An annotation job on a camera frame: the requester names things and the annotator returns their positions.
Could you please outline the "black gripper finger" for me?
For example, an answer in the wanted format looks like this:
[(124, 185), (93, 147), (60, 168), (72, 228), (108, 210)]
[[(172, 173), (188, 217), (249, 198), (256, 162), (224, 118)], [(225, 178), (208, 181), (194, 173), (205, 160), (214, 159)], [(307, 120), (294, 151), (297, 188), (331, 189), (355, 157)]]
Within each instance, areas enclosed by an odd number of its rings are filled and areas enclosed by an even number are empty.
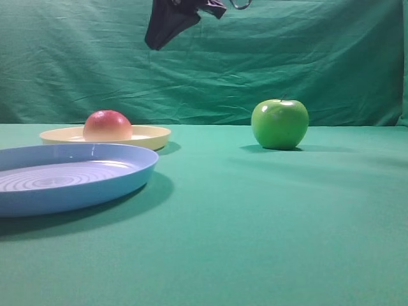
[(161, 50), (177, 35), (195, 26), (200, 19), (194, 1), (154, 0), (145, 42), (151, 50)]

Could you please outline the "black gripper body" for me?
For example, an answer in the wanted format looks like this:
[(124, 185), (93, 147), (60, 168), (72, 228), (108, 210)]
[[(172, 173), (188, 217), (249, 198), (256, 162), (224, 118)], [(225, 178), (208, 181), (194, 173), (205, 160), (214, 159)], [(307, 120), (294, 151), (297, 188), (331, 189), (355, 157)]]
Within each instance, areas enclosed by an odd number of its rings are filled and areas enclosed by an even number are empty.
[(183, 13), (193, 14), (201, 10), (213, 15), (217, 19), (220, 19), (227, 11), (227, 7), (222, 1), (177, 0), (173, 4)]

